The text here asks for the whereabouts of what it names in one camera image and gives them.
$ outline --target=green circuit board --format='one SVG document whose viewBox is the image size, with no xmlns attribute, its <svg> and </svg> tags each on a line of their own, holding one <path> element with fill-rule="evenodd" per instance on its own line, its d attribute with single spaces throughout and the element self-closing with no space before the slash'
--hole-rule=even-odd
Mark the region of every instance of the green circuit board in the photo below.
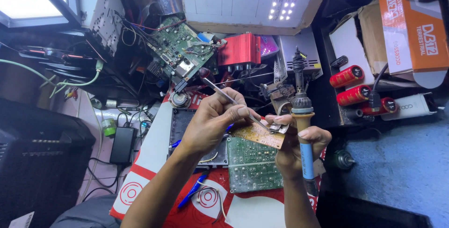
<svg viewBox="0 0 449 228">
<path fill-rule="evenodd" d="M 227 145 L 231 193 L 283 187 L 274 163 L 277 149 L 239 137 L 228 137 Z"/>
<path fill-rule="evenodd" d="M 166 27 L 180 22 L 177 16 L 166 18 L 158 28 Z M 197 33 L 185 22 L 175 26 L 155 30 L 149 37 L 147 46 L 152 49 L 155 59 L 160 59 L 159 63 L 171 81 L 176 85 L 175 89 L 181 91 L 187 82 L 198 72 L 213 55 L 215 49 L 209 45 L 194 45 L 188 47 L 188 41 L 200 42 Z M 186 53 L 189 48 L 194 53 Z"/>
</svg>

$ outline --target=tile floor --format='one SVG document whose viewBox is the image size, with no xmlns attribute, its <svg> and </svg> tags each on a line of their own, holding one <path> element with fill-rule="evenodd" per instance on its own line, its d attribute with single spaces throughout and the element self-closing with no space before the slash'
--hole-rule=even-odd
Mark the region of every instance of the tile floor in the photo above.
<svg viewBox="0 0 449 228">
<path fill-rule="evenodd" d="M 118 109 L 107 109 L 107 110 L 97 110 L 93 109 L 89 100 L 89 97 L 87 96 L 87 93 L 84 91 L 81 91 L 79 89 L 78 94 L 78 100 L 75 101 L 74 99 L 67 100 L 64 105 L 61 107 L 60 113 L 69 115 L 69 116 L 78 116 L 90 129 L 93 136 L 97 139 L 95 144 L 93 145 L 92 155 L 91 157 L 96 157 L 98 148 L 100 146 L 100 138 L 99 134 L 103 134 L 102 130 L 99 132 L 98 130 L 98 122 L 100 123 L 103 119 L 106 118 L 114 118 L 117 119 L 118 114 L 120 111 Z M 144 113 L 141 114 L 141 120 L 148 119 Z M 119 118 L 119 126 L 122 126 L 126 122 L 124 116 L 120 116 Z M 132 120 L 132 127 L 138 128 L 139 127 L 139 120 L 138 116 L 135 116 Z M 99 159 L 105 162 L 109 162 L 109 157 L 111 154 L 112 149 L 112 143 L 114 139 L 110 139 L 103 137 L 103 143 L 101 145 L 101 152 Z M 140 141 L 136 142 L 135 148 L 138 150 L 140 149 Z M 93 168 L 94 161 L 89 162 L 89 166 L 92 169 Z M 129 169 L 131 166 L 127 167 L 121 174 L 119 178 L 119 189 L 120 186 L 123 183 L 123 177 L 129 172 Z M 97 167 L 95 168 L 94 174 L 100 179 L 100 181 L 105 185 L 111 185 L 114 182 L 115 176 L 117 174 L 117 166 L 116 165 L 108 165 L 98 162 Z M 89 171 L 86 170 L 86 174 L 84 176 L 83 184 L 79 190 L 79 196 L 78 196 L 78 202 L 80 203 L 82 201 L 81 196 L 84 194 L 86 190 L 86 186 L 88 183 L 88 180 L 90 178 Z M 92 179 L 91 184 L 89 185 L 86 195 L 92 191 L 95 188 L 100 188 L 101 185 L 98 184 L 98 182 L 95 179 Z M 110 188 L 111 191 L 115 191 L 116 185 Z M 109 194 L 108 191 L 105 190 L 96 190 L 94 191 L 88 198 L 96 197 L 96 196 L 102 196 Z"/>
</svg>

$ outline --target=fingernail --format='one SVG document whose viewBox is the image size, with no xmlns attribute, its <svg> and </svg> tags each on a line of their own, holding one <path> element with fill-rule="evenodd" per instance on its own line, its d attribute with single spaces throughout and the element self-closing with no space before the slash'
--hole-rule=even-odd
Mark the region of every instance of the fingernail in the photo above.
<svg viewBox="0 0 449 228">
<path fill-rule="evenodd" d="M 300 131 L 298 133 L 298 136 L 300 136 L 301 138 L 305 137 L 308 134 L 308 129 L 303 129 L 302 131 Z"/>
<path fill-rule="evenodd" d="M 241 117 L 247 117 L 250 115 L 250 111 L 248 110 L 248 108 L 243 107 L 243 108 L 239 108 L 237 110 L 237 113 L 239 114 L 239 116 Z"/>
</svg>

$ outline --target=red wire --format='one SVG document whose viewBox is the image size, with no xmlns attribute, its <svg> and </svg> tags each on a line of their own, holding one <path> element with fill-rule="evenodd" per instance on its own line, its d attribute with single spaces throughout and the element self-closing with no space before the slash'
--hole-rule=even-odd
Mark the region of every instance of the red wire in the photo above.
<svg viewBox="0 0 449 228">
<path fill-rule="evenodd" d="M 138 27 L 143 27 L 143 28 L 145 28 L 145 29 L 149 29 L 149 30 L 163 30 L 163 29 L 165 29 L 165 28 L 169 28 L 169 27 L 175 26 L 176 24 L 180 24 L 180 23 L 184 22 L 185 20 L 186 20 L 186 19 L 181 20 L 181 21 L 179 21 L 179 22 L 177 22 L 177 23 L 174 23 L 174 24 L 172 24 L 172 25 L 169 25 L 169 26 L 165 26 L 165 27 L 159 28 L 159 29 L 148 28 L 148 27 L 145 27 L 145 26 L 136 24 L 136 23 L 132 23 L 132 24 L 134 24 L 134 25 L 136 25 L 136 26 L 138 26 Z"/>
</svg>

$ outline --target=workbench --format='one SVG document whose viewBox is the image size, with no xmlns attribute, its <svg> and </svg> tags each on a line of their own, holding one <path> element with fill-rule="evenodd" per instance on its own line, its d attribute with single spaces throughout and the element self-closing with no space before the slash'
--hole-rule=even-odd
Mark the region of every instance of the workbench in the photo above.
<svg viewBox="0 0 449 228">
<path fill-rule="evenodd" d="M 197 109 L 201 100 L 207 97 L 207 95 L 199 92 L 189 94 L 192 98 L 190 109 Z M 167 160 L 172 110 L 173 107 L 168 102 L 168 96 L 166 96 L 143 141 L 138 156 L 120 188 L 110 215 L 123 219 L 136 196 L 153 179 Z M 321 158 L 324 158 L 325 154 L 326 150 L 323 150 Z M 200 173 L 193 174 L 183 187 L 164 227 L 212 227 L 211 223 L 220 212 L 220 202 L 216 196 L 212 196 L 214 191 L 210 191 L 209 195 L 202 194 L 199 202 L 197 201 L 198 197 L 193 196 L 192 203 L 188 203 L 181 209 L 177 208 L 177 205 L 188 194 L 200 175 Z M 315 180 L 319 189 L 321 176 L 317 176 Z M 229 226 L 234 228 L 284 227 L 284 191 L 282 188 L 231 194 L 229 192 L 227 168 L 211 169 L 204 183 L 219 188 L 219 192 L 224 199 L 223 206 L 227 221 L 220 218 L 214 224 L 214 228 Z M 313 211 L 316 211 L 318 197 L 309 195 L 309 199 Z"/>
</svg>

